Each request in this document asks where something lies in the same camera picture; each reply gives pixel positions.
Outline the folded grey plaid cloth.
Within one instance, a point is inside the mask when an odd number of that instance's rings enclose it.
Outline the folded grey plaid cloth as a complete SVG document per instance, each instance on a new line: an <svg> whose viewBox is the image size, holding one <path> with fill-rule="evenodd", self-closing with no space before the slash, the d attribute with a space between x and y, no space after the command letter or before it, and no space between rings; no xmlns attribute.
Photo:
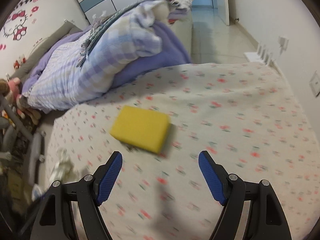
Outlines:
<svg viewBox="0 0 320 240"><path fill-rule="evenodd" d="M81 45L77 67L106 53L103 63L123 68L140 57L162 52L162 39L153 31L156 20L167 19L174 0L140 0L109 17L101 16L92 24L88 38Z"/></svg>

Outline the purple plaid quilt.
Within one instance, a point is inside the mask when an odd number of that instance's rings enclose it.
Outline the purple plaid quilt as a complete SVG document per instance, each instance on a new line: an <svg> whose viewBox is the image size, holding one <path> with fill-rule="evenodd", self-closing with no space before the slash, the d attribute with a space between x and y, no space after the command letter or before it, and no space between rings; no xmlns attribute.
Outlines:
<svg viewBox="0 0 320 240"><path fill-rule="evenodd" d="M167 19L169 8L167 0L142 0L60 40L25 81L20 103L64 110L102 96L129 63L162 51L162 39L152 26Z"/></svg>

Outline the hello kitty wall sticker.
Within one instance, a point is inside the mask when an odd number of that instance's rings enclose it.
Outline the hello kitty wall sticker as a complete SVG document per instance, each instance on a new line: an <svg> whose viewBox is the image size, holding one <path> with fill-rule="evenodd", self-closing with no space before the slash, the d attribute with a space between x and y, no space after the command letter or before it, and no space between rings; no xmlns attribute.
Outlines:
<svg viewBox="0 0 320 240"><path fill-rule="evenodd" d="M46 0L20 0L1 29L1 52L28 46L35 22Z"/></svg>

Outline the pink plush toy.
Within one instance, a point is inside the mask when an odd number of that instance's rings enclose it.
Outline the pink plush toy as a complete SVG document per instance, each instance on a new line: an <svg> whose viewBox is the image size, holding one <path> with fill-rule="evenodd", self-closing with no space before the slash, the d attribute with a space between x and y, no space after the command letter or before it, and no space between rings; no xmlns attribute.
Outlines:
<svg viewBox="0 0 320 240"><path fill-rule="evenodd" d="M21 94L20 84L21 80L17 77L10 80L1 79L1 94L10 106L16 108L16 113L20 118L25 119L27 115L34 125L38 125L41 114L28 105L27 99Z"/></svg>

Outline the purple bed sheet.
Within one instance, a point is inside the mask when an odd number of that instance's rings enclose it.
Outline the purple bed sheet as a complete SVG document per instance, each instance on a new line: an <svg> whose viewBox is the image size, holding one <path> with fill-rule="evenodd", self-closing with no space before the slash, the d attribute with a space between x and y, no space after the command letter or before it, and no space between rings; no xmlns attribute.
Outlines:
<svg viewBox="0 0 320 240"><path fill-rule="evenodd" d="M57 42L24 83L23 94L28 105L44 112L70 109L99 98L108 90L131 82L151 70L191 62L182 42L166 24L155 21L152 28L162 39L162 52L140 57L123 68L103 63L106 53L102 52L82 67L76 66L80 44L89 36L87 30Z"/></svg>

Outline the white wall socket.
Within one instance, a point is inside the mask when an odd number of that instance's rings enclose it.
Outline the white wall socket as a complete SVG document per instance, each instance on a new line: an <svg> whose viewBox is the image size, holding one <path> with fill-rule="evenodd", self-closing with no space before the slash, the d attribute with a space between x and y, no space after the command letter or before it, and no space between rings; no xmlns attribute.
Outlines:
<svg viewBox="0 0 320 240"><path fill-rule="evenodd" d="M317 72L314 72L313 76L311 77L309 86L314 97L318 97L320 94L320 78Z"/></svg>

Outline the yellow green sponge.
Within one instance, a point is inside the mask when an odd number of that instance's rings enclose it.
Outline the yellow green sponge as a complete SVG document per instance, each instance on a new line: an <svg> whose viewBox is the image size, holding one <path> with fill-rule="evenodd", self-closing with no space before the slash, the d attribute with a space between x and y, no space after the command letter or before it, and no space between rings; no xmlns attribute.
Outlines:
<svg viewBox="0 0 320 240"><path fill-rule="evenodd" d="M124 106L110 135L125 144L159 154L170 128L170 116L138 107Z"/></svg>

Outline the white paper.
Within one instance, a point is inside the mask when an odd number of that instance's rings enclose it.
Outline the white paper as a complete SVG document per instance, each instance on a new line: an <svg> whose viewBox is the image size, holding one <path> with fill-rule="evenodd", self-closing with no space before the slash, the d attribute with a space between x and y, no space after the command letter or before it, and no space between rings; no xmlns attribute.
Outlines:
<svg viewBox="0 0 320 240"><path fill-rule="evenodd" d="M57 149L58 162L53 166L49 183L60 181L61 183L75 182L78 177L77 172L74 170L74 163L72 162L67 150L65 148Z"/></svg>

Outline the grey long bolster pillow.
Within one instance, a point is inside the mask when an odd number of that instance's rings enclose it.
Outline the grey long bolster pillow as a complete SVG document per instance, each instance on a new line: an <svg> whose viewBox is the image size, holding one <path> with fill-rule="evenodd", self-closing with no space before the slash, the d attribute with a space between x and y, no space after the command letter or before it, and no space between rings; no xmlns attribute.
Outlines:
<svg viewBox="0 0 320 240"><path fill-rule="evenodd" d="M36 45L35 49L32 50L31 54L27 58L26 63L22 64L22 66L10 76L10 79L17 77L23 81L28 78L33 68L36 67L40 59L49 51L50 48L52 48L53 45L66 36L79 32L82 32L80 28L69 21L65 21L60 28L45 38L44 41L41 41L39 45Z"/></svg>

